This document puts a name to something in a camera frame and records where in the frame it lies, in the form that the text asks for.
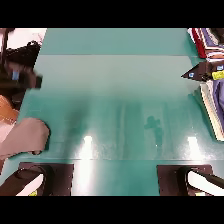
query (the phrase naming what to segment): orange-brown object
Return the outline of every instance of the orange-brown object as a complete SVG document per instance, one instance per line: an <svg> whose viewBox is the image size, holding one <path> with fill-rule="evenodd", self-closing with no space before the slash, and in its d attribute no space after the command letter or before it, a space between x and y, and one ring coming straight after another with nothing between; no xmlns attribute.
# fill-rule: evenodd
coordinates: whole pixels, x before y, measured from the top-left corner
<svg viewBox="0 0 224 224"><path fill-rule="evenodd" d="M0 121L13 124L19 115L19 111L12 108L10 102L0 95Z"/></svg>

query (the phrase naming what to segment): purple cloth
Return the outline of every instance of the purple cloth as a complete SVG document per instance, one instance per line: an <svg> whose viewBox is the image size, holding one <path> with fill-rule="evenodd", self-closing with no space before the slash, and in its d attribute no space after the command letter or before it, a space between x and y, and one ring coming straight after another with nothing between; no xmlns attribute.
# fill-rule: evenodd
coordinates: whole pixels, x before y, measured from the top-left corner
<svg viewBox="0 0 224 224"><path fill-rule="evenodd" d="M224 79L213 81L213 99L217 115L224 130Z"/></svg>
<svg viewBox="0 0 224 224"><path fill-rule="evenodd" d="M216 44L213 43L212 39L208 35L208 32L207 32L206 28L201 28L201 31L202 31L202 34L205 37L205 42L206 42L206 45L208 47L218 47L218 48L224 49L223 45L216 45Z"/></svg>

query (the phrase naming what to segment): table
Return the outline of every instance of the table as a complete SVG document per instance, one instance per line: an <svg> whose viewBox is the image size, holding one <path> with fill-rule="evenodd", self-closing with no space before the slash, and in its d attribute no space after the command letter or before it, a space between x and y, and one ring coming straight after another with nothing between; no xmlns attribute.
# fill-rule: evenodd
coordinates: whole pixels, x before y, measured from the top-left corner
<svg viewBox="0 0 224 224"><path fill-rule="evenodd" d="M186 29L48 29L18 121L42 119L49 144L8 159L0 184L19 162L74 163L72 195L159 195L157 164L224 178L199 83L180 77L199 61Z"/></svg>

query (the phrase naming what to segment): yellow label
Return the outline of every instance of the yellow label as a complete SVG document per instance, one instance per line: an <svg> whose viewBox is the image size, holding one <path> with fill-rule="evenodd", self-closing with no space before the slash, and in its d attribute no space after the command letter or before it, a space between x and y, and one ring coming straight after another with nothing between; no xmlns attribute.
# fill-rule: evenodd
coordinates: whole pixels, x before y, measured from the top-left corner
<svg viewBox="0 0 224 224"><path fill-rule="evenodd" d="M212 72L212 77L213 77L214 80L223 79L224 78L224 71Z"/></svg>
<svg viewBox="0 0 224 224"><path fill-rule="evenodd" d="M29 194L29 196L37 196L37 190Z"/></svg>
<svg viewBox="0 0 224 224"><path fill-rule="evenodd" d="M196 196L205 196L205 192L197 192L195 194L196 194Z"/></svg>

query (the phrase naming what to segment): teal tabletop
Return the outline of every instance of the teal tabletop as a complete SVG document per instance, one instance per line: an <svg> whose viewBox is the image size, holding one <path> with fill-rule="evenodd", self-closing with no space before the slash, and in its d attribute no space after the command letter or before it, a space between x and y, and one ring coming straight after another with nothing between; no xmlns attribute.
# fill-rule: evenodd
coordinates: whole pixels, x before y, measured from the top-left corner
<svg viewBox="0 0 224 224"><path fill-rule="evenodd" d="M201 61L186 29L48 29L18 121L40 118L51 136L19 162L73 163L72 195L159 195L156 165L211 164L223 176L199 83L180 76Z"/></svg>

